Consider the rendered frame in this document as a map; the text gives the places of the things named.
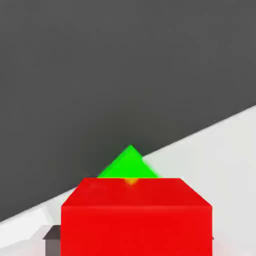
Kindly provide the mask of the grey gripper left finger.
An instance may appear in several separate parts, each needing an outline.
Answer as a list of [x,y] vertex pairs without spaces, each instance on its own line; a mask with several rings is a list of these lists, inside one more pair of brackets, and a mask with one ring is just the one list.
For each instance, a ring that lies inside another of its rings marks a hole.
[[58,226],[45,207],[0,221],[0,256],[60,256]]

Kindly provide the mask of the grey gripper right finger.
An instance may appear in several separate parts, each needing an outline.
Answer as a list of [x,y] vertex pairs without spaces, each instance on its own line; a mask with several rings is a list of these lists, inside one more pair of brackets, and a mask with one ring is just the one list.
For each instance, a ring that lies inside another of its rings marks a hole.
[[217,238],[212,238],[212,256],[220,256],[220,242]]

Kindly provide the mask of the small red cube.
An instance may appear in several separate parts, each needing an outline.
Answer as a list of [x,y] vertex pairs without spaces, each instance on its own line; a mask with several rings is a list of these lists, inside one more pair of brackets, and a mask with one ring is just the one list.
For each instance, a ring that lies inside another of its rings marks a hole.
[[61,256],[213,256],[213,208],[179,178],[85,178],[61,206]]

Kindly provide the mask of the small green cube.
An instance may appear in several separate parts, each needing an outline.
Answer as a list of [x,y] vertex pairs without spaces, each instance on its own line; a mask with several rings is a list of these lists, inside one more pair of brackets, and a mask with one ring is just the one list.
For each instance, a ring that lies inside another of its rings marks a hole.
[[132,146],[126,147],[99,175],[98,178],[124,179],[134,185],[139,179],[156,179],[161,176],[143,160],[142,155]]

